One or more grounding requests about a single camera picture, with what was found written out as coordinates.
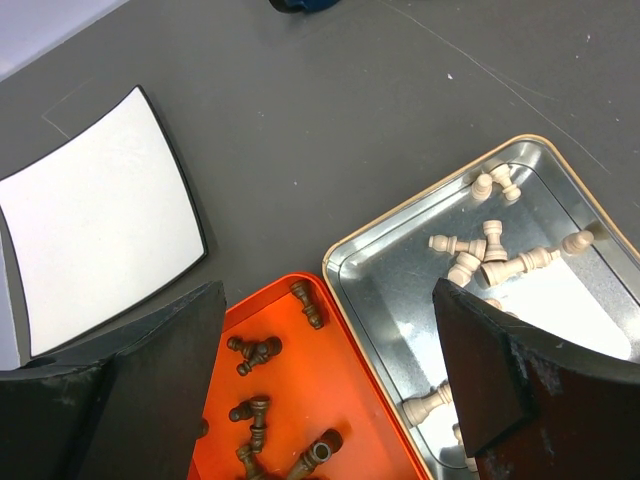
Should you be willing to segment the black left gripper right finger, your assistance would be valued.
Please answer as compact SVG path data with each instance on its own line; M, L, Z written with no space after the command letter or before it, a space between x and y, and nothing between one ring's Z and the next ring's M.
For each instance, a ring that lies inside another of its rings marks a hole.
M463 444L483 479L636 479L639 366L432 291Z

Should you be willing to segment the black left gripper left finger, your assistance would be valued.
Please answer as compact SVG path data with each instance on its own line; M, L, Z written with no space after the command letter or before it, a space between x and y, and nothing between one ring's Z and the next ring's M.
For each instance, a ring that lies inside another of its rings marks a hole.
M208 282L1 375L5 479L184 479L226 311Z

